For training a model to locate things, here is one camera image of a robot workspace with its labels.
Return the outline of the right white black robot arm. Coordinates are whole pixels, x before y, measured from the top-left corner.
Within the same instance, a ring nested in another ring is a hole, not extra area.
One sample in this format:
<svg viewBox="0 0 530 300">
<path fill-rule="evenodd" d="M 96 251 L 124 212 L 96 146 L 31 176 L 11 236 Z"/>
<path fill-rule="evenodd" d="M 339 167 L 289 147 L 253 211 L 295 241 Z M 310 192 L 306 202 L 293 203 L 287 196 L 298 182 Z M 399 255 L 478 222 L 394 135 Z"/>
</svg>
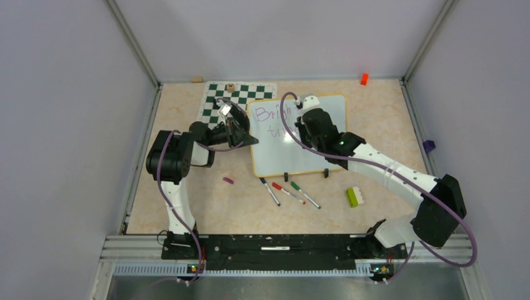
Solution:
<svg viewBox="0 0 530 300">
<path fill-rule="evenodd" d="M 392 247 L 423 241 L 441 248 L 458 221 L 467 214 L 459 181 L 413 170 L 373 148 L 351 132 L 340 132 L 329 113 L 317 107 L 303 110 L 295 123 L 305 146 L 326 154 L 326 160 L 383 185 L 405 200 L 414 212 L 379 221 L 367 232 L 366 248 L 375 258 L 384 257 Z"/>
</svg>

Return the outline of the yellow framed whiteboard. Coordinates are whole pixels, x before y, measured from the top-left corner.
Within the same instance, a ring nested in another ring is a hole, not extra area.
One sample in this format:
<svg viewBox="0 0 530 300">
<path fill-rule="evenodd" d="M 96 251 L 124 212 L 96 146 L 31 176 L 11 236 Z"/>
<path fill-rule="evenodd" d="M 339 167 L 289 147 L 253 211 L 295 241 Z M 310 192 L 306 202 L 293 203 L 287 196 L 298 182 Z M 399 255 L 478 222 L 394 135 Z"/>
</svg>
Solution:
<svg viewBox="0 0 530 300">
<path fill-rule="evenodd" d="M 341 94 L 318 96 L 321 107 L 329 113 L 339 132 L 346 131 L 346 98 Z M 259 178 L 321 173 L 325 169 L 338 171 L 340 166 L 331 164 L 324 157 L 313 154 L 293 141 L 280 118 L 280 99 L 256 100 L 247 105 L 250 121 L 249 133 L 258 139 L 251 146 L 254 174 Z M 284 102 L 284 117 L 287 125 L 301 140 L 294 123 L 300 116 L 292 96 Z"/>
</svg>

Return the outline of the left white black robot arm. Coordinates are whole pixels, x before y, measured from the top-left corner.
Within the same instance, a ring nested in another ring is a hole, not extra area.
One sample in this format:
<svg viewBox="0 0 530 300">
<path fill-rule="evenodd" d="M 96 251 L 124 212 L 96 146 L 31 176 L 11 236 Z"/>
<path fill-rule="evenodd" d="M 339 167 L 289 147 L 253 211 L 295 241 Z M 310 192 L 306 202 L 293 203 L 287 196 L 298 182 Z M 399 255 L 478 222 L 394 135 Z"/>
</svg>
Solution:
<svg viewBox="0 0 530 300">
<path fill-rule="evenodd" d="M 219 149 L 227 144 L 227 151 L 257 144 L 250 135 L 249 123 L 233 118 L 212 129 L 203 122 L 192 123 L 187 132 L 159 131 L 146 158 L 146 171 L 157 182 L 164 199 L 169 226 L 164 247 L 176 246 L 185 258 L 193 258 L 200 251 L 196 220 L 189 205 L 186 177 L 193 166 L 210 168 Z"/>
</svg>

